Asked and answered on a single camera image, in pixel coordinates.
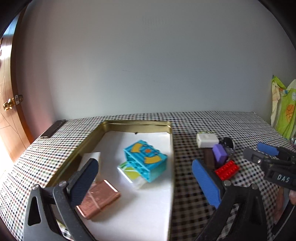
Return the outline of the brass door knob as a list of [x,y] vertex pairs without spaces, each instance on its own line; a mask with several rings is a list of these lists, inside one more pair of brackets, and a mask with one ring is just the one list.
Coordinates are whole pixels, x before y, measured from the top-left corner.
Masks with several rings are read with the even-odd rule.
[[14,106],[15,106],[14,98],[9,98],[8,101],[6,101],[3,104],[4,111],[9,111],[9,110],[13,109]]

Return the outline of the green patterned hanging cloth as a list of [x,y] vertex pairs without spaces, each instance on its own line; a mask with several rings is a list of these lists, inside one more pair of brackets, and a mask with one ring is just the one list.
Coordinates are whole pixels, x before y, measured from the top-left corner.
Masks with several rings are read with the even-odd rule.
[[272,77],[271,126],[287,140],[295,135],[295,93],[295,79],[286,87],[278,77]]

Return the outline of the black round shiny object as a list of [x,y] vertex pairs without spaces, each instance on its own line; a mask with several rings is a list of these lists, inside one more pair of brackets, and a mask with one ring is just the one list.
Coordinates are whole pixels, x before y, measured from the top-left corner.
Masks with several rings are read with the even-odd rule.
[[219,139],[219,144],[222,145],[222,147],[230,152],[230,153],[234,153],[235,151],[235,142],[232,138],[230,137],[223,137]]

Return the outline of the purple toy block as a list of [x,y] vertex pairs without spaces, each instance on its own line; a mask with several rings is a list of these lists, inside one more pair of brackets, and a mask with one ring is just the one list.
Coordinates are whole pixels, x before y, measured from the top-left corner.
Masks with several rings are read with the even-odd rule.
[[228,154],[221,144],[215,144],[212,148],[215,159],[219,165],[224,165],[228,159]]

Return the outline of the cyan toy building block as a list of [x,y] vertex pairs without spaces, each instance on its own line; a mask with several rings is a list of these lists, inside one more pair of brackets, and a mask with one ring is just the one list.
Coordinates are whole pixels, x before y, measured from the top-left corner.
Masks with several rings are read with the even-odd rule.
[[143,140],[137,141],[123,151],[130,166],[149,183],[156,180],[167,168],[168,156]]

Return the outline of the wooden door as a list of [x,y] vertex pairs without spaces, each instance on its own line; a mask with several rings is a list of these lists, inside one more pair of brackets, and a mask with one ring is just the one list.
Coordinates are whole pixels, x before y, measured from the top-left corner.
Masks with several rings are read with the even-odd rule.
[[1,38],[1,140],[13,162],[34,141],[16,82],[16,51],[25,11],[12,20]]

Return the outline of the dark brown bar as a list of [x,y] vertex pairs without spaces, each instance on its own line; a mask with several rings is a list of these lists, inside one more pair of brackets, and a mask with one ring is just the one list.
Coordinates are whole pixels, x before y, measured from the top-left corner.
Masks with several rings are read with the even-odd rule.
[[204,148],[204,163],[210,170],[215,169],[215,157],[211,148]]

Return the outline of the dark smartphone on table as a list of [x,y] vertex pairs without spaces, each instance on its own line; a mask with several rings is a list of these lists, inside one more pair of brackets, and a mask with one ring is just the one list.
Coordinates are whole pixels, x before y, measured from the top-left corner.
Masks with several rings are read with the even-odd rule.
[[53,123],[44,133],[40,135],[40,138],[50,138],[52,135],[64,124],[66,120],[57,120]]

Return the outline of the gold metal tin tray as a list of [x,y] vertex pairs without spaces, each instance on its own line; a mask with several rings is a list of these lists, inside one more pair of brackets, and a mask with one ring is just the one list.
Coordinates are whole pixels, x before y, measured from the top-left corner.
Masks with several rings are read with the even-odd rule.
[[171,124],[167,121],[143,121],[143,120],[106,120],[97,126],[83,142],[79,144],[66,158],[61,167],[49,181],[49,186],[54,186],[62,180],[68,180],[78,169],[85,153],[94,152],[95,144],[98,143],[107,132],[125,133],[169,133],[171,134]]

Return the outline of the red toy building block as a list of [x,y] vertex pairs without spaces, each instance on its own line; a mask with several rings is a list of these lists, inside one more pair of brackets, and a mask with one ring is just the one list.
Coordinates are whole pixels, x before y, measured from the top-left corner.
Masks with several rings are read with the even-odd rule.
[[229,180],[239,171],[239,166],[233,160],[226,162],[223,166],[215,170],[215,174],[221,181]]

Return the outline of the checkered tablecloth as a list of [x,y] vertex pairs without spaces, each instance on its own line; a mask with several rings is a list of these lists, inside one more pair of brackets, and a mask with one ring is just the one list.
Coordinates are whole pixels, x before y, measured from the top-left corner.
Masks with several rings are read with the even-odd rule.
[[255,113],[236,111],[192,111],[182,113],[143,113],[99,116],[67,121],[51,138],[36,139],[20,156],[6,180],[1,184],[1,219],[11,234],[23,238],[25,209],[31,187],[45,186],[72,154],[76,147],[103,121],[144,120],[169,121],[173,129],[175,177],[171,240],[192,240],[208,222],[214,209],[197,185],[191,163],[201,158],[196,134],[202,131],[228,136],[235,142],[234,160],[240,167],[234,184],[256,183],[261,191],[267,225],[273,226],[278,187],[263,179],[258,166],[243,159],[245,148],[255,148],[259,142],[289,148],[289,142]]

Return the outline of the white rectangular box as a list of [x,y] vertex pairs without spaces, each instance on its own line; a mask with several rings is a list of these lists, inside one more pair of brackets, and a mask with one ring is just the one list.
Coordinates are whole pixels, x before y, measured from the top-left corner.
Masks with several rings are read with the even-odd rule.
[[212,148],[219,144],[219,139],[214,133],[197,133],[196,142],[198,148]]

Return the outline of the copper brown card box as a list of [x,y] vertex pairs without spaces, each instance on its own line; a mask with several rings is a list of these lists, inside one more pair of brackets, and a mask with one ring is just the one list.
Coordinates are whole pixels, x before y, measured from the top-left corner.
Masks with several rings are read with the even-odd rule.
[[90,220],[120,197],[121,193],[104,179],[93,184],[76,207],[84,218]]

